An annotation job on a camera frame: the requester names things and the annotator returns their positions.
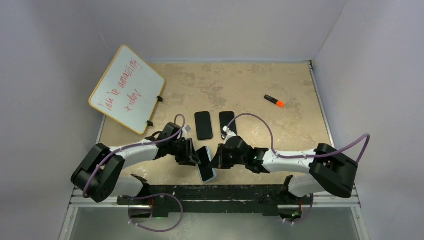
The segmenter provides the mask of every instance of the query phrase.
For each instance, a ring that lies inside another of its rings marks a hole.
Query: whiteboard
[[[122,45],[88,103],[137,134],[143,134],[165,80],[131,48]]]

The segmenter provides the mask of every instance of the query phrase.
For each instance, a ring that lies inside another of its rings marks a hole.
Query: marker
[[[271,103],[279,106],[280,108],[282,108],[284,106],[284,102],[279,101],[279,100],[273,98],[272,96],[265,95],[263,98],[270,101]]]

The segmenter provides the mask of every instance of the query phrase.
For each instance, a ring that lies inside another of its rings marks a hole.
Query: phone case
[[[215,169],[208,167],[208,164],[212,160],[211,153],[209,152],[209,147],[204,146],[200,148],[199,150],[197,150],[196,154],[198,155],[201,162],[201,165],[197,165],[201,181],[203,183],[208,183],[214,180],[217,177],[217,172],[215,171]]]

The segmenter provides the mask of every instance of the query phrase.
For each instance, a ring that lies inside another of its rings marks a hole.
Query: whiteboard frame
[[[126,125],[126,124],[124,124],[124,123],[122,123],[121,121],[119,121],[119,120],[117,120],[116,118],[114,118],[113,116],[111,116],[111,115],[109,115],[107,112],[105,112],[105,111],[103,111],[103,110],[101,110],[100,108],[97,108],[96,106],[94,106],[93,104],[92,104],[92,98],[93,98],[93,96],[94,96],[94,94],[96,93],[96,91],[97,91],[97,89],[99,88],[99,86],[100,86],[100,84],[102,83],[102,81],[103,81],[103,79],[105,78],[105,76],[106,76],[106,74],[109,72],[109,69],[111,68],[111,66],[112,66],[112,64],[114,64],[114,62],[115,62],[115,59],[117,58],[117,56],[119,55],[119,53],[121,52],[121,50],[122,50],[122,48],[128,48],[131,52],[133,52],[137,57],[139,57],[149,68],[151,68],[154,72],[156,72],[162,79],[163,79],[163,84],[162,84],[162,87],[160,88],[160,92],[159,92],[159,94],[158,94],[158,96],[160,96],[161,95],[161,93],[162,93],[162,91],[164,90],[164,86],[165,86],[165,78],[162,76],[162,75],[160,75],[152,66],[150,66],[150,64],[148,64],[141,56],[139,56],[131,47],[129,47],[128,45],[125,45],[125,44],[123,44],[123,45],[121,45],[120,47],[119,47],[119,49],[118,49],[118,51],[116,52],[116,54],[115,54],[115,56],[113,57],[113,59],[112,59],[112,61],[110,62],[110,64],[109,64],[109,66],[107,67],[107,69],[106,69],[106,71],[104,71],[104,73],[103,73],[103,76],[101,76],[101,79],[100,79],[100,81],[97,83],[97,86],[95,86],[95,89],[94,89],[94,91],[92,92],[92,94],[91,94],[91,96],[90,96],[90,98],[88,99],[88,104],[90,104],[90,106],[92,107],[92,108],[94,108],[94,109],[96,109],[97,111],[99,111],[99,112],[101,112],[102,114],[104,114],[104,115],[106,115],[106,116],[108,116],[109,118],[111,118],[111,119],[113,119],[113,120],[115,120],[115,121],[117,121],[118,123],[120,123],[120,124],[122,124],[123,126],[125,126],[126,128],[128,128],[128,129],[130,129],[131,131],[133,131],[134,133],[137,133],[138,135],[142,135],[142,134],[144,134],[145,132],[146,132],[146,129],[147,129],[147,127],[148,127],[148,124],[147,124],[147,122],[146,122],[146,125],[145,125],[145,128],[144,128],[144,130],[143,130],[143,132],[138,132],[137,130],[135,130],[135,129],[133,129],[133,128],[131,128],[130,126],[128,126],[128,125]],[[150,113],[150,116],[148,117],[148,120],[151,120],[151,118],[152,118],[152,115],[153,115],[153,111],[155,110],[155,108],[156,108],[156,105],[158,104],[158,101],[159,101],[159,99],[156,99],[156,102],[154,103],[154,106],[153,106],[153,109],[151,110],[151,113]]]

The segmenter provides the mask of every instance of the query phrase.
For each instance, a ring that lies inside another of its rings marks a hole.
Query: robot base
[[[228,213],[262,214],[266,217],[280,216],[291,219],[299,214],[299,208],[279,209],[279,205],[298,206],[300,198],[283,190],[283,185],[149,185],[144,187],[138,197],[153,194],[171,194],[178,198],[185,213]],[[309,205],[310,197],[302,197],[302,204]],[[148,205],[148,199],[134,200],[119,197],[118,205]],[[170,197],[154,197],[152,218],[166,218],[169,213],[179,213],[178,203]],[[134,215],[134,218],[150,215]]]

